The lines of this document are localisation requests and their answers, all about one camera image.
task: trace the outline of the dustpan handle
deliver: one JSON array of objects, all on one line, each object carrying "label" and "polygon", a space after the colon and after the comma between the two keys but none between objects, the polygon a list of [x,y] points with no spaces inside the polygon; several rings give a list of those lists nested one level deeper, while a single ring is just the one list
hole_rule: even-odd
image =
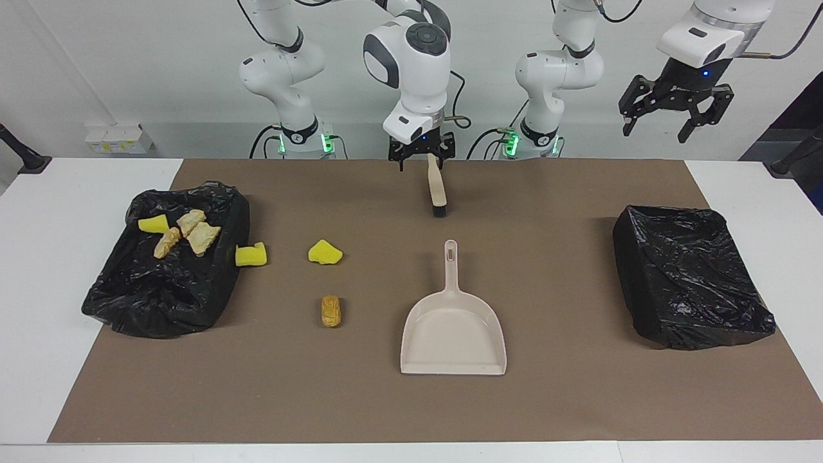
[{"label": "dustpan handle", "polygon": [[448,240],[444,245],[446,267],[446,291],[459,291],[458,287],[458,243]]}]

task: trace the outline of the yellow sponge piece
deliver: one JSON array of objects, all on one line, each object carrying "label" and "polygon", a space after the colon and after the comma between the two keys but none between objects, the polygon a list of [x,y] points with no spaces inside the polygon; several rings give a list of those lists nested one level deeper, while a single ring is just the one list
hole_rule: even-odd
[{"label": "yellow sponge piece", "polygon": [[320,240],[309,250],[309,260],[321,265],[336,264],[343,258],[343,251],[328,244],[326,240]]},{"label": "yellow sponge piece", "polygon": [[254,246],[238,247],[235,250],[235,265],[237,267],[259,267],[268,262],[266,246],[263,243],[254,243]]},{"label": "yellow sponge piece", "polygon": [[169,230],[169,220],[165,217],[165,214],[142,218],[137,221],[137,227],[146,233],[166,233]]}]

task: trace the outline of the tabletop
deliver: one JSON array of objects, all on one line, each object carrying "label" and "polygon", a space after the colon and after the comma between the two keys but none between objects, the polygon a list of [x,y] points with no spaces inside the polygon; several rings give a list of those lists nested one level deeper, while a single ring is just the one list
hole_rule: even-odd
[{"label": "tabletop", "polygon": [[[0,461],[819,461],[823,441],[45,445],[100,323],[79,306],[122,231],[123,205],[168,189],[181,160],[56,159],[0,196]],[[688,161],[766,305],[823,396],[823,218],[759,163]]]}]

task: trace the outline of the white dustpan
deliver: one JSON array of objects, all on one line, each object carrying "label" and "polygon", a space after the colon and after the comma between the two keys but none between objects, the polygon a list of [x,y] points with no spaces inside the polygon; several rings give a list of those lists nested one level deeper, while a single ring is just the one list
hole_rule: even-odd
[{"label": "white dustpan", "polygon": [[409,312],[400,348],[400,371],[409,375],[506,373],[506,347],[497,315],[458,288],[458,243],[445,244],[446,288]]}]

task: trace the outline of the brown table mat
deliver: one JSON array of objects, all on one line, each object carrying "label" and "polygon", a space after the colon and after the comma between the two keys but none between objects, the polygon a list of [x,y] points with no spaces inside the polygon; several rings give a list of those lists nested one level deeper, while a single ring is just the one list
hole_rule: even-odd
[{"label": "brown table mat", "polygon": [[[424,162],[187,160],[173,188],[212,179],[249,199],[270,264],[243,270],[212,330],[103,328],[50,442],[823,438],[780,333],[679,352],[632,329],[611,228],[630,203],[706,207],[681,161],[450,162],[445,219]],[[338,266],[306,260],[320,238],[346,253]],[[503,377],[399,371],[403,322],[442,289],[449,238],[462,289],[500,318]],[[320,324],[326,294],[343,298],[336,330]]]}]

